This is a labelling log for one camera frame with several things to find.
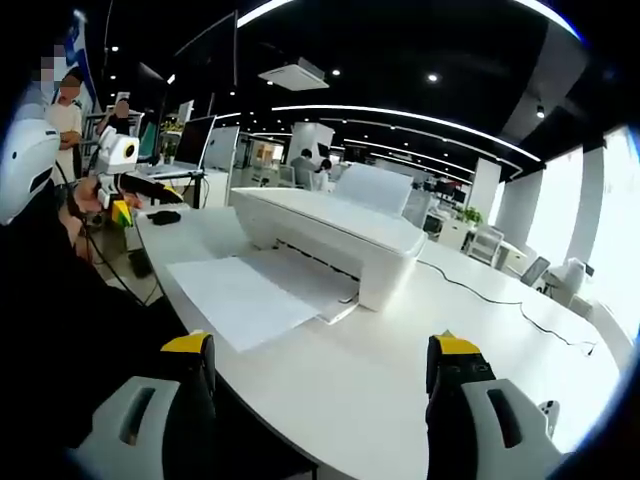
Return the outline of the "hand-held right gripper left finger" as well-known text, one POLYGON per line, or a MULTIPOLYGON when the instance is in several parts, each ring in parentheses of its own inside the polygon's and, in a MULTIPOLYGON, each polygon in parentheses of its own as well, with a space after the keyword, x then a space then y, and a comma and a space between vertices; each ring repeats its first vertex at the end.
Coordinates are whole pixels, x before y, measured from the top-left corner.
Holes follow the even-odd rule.
POLYGON ((165 344, 93 414, 71 457, 90 479, 209 479, 215 466, 215 344, 196 331, 165 344))

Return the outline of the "person's left hand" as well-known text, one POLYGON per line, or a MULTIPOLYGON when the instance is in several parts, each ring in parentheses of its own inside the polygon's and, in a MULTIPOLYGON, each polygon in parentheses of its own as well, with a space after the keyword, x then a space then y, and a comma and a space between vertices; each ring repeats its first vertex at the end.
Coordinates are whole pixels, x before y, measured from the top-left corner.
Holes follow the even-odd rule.
POLYGON ((72 217, 83 219, 87 214, 104 210, 98 195, 98 179, 90 176, 80 180, 67 194, 66 206, 72 217))

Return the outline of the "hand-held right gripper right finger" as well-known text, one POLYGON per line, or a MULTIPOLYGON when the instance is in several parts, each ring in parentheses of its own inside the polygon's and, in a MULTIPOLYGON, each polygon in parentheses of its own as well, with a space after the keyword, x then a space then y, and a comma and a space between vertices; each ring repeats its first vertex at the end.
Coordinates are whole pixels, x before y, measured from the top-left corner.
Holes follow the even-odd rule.
POLYGON ((559 403, 537 405, 496 378, 473 343, 429 338, 426 394, 429 479, 545 479, 561 464, 559 403))

